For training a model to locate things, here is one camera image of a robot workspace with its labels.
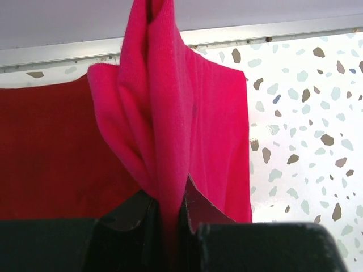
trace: brown speckle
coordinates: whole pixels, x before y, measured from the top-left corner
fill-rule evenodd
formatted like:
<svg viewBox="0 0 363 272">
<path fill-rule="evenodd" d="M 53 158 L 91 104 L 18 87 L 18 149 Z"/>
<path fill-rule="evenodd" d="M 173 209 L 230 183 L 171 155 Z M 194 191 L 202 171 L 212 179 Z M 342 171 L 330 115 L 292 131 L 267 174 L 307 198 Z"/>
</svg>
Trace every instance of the brown speckle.
<svg viewBox="0 0 363 272">
<path fill-rule="evenodd" d="M 250 141 L 250 145 L 251 145 L 252 151 L 257 151 L 259 149 L 259 141 L 258 140 Z"/>
<path fill-rule="evenodd" d="M 261 85 L 262 82 L 263 82 L 263 78 L 260 78 L 260 79 L 256 80 L 256 82 L 254 83 L 255 90 L 260 89 L 260 85 Z"/>
<path fill-rule="evenodd" d="M 341 218 L 341 207 L 340 207 L 339 203 L 337 203 L 335 205 L 335 208 L 334 208 L 334 211 L 333 211 L 333 214 L 332 214 L 331 218 L 334 220 L 334 222 Z"/>
<path fill-rule="evenodd" d="M 281 117 L 281 112 L 279 110 L 275 110 L 275 116 L 276 117 Z"/>
<path fill-rule="evenodd" d="M 321 218 L 322 216 L 321 215 L 318 215 L 315 219 L 314 219 L 314 223 L 315 224 L 319 224 L 321 222 Z"/>
<path fill-rule="evenodd" d="M 240 52 L 236 48 L 232 51 L 232 57 L 234 63 L 240 63 Z"/>
<path fill-rule="evenodd" d="M 271 151 L 267 149 L 266 147 L 262 149 L 262 156 L 265 161 L 265 163 L 268 163 L 268 161 L 271 158 Z"/>
<path fill-rule="evenodd" d="M 324 134 L 320 140 L 324 143 L 326 146 L 332 146 L 334 144 L 334 138 L 329 136 L 328 134 Z"/>
<path fill-rule="evenodd" d="M 305 102 L 305 101 L 307 101 L 309 99 L 309 97 L 310 97 L 310 92 L 309 92 L 308 89 L 305 89 L 304 92 L 302 93 L 301 101 Z"/>
<path fill-rule="evenodd" d="M 345 73 L 345 68 L 343 66 L 343 64 L 341 64 L 340 61 L 336 62 L 336 69 L 338 70 L 339 73 L 344 74 Z"/>
<path fill-rule="evenodd" d="M 317 57 L 320 57 L 320 58 L 325 58 L 325 54 L 324 54 L 324 51 L 323 49 L 321 49 L 320 47 L 317 47 L 313 50 L 313 54 Z"/>
<path fill-rule="evenodd" d="M 314 86 L 314 92 L 316 92 L 317 94 L 319 94 L 320 93 L 320 90 Z"/>
<path fill-rule="evenodd" d="M 30 75 L 32 78 L 42 78 L 42 77 L 44 77 L 43 72 L 27 72 L 27 75 Z"/>
<path fill-rule="evenodd" d="M 299 160 L 299 156 L 298 155 L 291 155 L 290 158 L 288 159 L 288 164 L 293 164 L 295 162 L 297 162 Z"/>
<path fill-rule="evenodd" d="M 347 163 L 347 158 L 346 158 L 346 157 L 344 157 L 344 158 L 341 158 L 341 159 L 337 160 L 337 161 L 335 162 L 335 165 L 341 168 L 341 167 L 343 167 L 346 163 Z"/>
<path fill-rule="evenodd" d="M 348 170 L 345 174 L 347 177 L 350 177 L 351 175 L 354 174 L 354 170 Z"/>
</svg>

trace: red cloth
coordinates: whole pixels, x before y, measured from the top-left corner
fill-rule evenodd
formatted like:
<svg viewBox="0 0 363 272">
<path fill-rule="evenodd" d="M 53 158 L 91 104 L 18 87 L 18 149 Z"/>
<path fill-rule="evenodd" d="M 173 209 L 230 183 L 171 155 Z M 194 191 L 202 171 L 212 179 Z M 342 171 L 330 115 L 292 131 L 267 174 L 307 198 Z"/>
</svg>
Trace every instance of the red cloth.
<svg viewBox="0 0 363 272">
<path fill-rule="evenodd" d="M 184 45 L 172 0 L 134 0 L 120 65 L 88 78 L 106 142 L 174 233 L 188 173 L 227 216 L 251 221 L 246 78 Z"/>
<path fill-rule="evenodd" d="M 100 217 L 140 187 L 99 133 L 86 76 L 0 89 L 0 219 Z"/>
</svg>

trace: black object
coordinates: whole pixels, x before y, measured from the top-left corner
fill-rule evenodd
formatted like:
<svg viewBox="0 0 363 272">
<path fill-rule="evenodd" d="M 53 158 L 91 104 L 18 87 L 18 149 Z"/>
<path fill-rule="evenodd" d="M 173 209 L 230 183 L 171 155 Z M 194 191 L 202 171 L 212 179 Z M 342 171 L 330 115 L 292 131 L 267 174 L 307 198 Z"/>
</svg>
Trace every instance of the black object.
<svg viewBox="0 0 363 272">
<path fill-rule="evenodd" d="M 164 271 L 159 221 L 140 191 L 99 220 L 0 222 L 0 271 Z M 179 233 L 186 271 L 347 272 L 322 226 L 236 224 L 190 177 Z"/>
</svg>

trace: speckled white surface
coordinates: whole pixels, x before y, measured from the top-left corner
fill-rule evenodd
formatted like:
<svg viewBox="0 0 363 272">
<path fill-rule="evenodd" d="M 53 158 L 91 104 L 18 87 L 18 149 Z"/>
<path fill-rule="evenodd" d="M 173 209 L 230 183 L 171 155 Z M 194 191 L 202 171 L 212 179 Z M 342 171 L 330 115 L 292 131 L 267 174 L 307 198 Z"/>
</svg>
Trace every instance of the speckled white surface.
<svg viewBox="0 0 363 272">
<path fill-rule="evenodd" d="M 197 51 L 248 78 L 254 222 L 322 224 L 362 271 L 363 33 Z M 88 66 L 0 74 L 0 87 L 72 81 Z"/>
</svg>

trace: pink towel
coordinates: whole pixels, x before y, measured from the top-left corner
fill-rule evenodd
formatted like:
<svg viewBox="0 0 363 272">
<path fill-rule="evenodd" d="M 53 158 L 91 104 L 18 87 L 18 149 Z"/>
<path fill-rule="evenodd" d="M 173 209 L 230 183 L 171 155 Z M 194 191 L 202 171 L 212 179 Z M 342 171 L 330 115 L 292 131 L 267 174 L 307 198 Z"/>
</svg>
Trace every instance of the pink towel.
<svg viewBox="0 0 363 272">
<path fill-rule="evenodd" d="M 120 65 L 88 79 L 99 129 L 176 232 L 188 173 L 237 222 L 251 221 L 246 78 L 184 45 L 173 0 L 134 0 Z"/>
</svg>

